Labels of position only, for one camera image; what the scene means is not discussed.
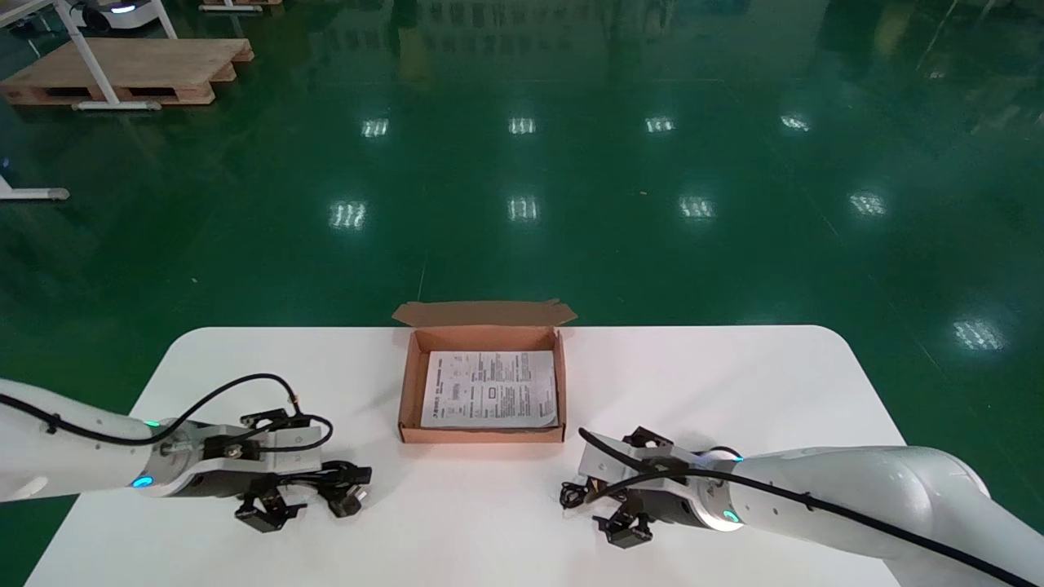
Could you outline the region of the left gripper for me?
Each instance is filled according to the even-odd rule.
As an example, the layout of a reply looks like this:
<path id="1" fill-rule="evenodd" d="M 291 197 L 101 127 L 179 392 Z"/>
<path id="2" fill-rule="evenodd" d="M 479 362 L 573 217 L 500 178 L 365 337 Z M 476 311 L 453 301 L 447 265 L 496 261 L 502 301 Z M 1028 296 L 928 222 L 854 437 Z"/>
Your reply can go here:
<path id="1" fill-rule="evenodd" d="M 247 439 L 238 457 L 226 453 L 229 439 L 250 430 L 294 430 L 309 427 L 311 416 L 300 410 L 250 413 L 237 425 L 189 422 L 180 425 L 157 450 L 157 497 L 238 497 L 235 520 L 257 532 L 277 532 L 308 504 L 287 504 L 281 482 L 253 482 L 268 474 L 268 461 Z"/>

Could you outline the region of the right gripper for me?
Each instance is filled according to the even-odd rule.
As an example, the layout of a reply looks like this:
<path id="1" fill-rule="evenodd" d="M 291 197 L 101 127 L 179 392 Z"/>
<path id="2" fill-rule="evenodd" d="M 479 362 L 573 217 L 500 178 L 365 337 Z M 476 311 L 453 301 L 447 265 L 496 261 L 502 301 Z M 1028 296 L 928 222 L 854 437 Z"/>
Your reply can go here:
<path id="1" fill-rule="evenodd" d="M 624 437 L 623 442 L 634 448 L 674 446 L 670 439 L 641 426 Z M 598 531 L 618 549 L 633 549 L 652 541 L 650 521 L 717 532 L 741 529 L 741 516 L 733 504 L 730 483 L 716 477 L 664 477 L 634 484 L 608 497 L 628 504 L 628 508 L 616 509 L 608 518 L 595 517 Z"/>

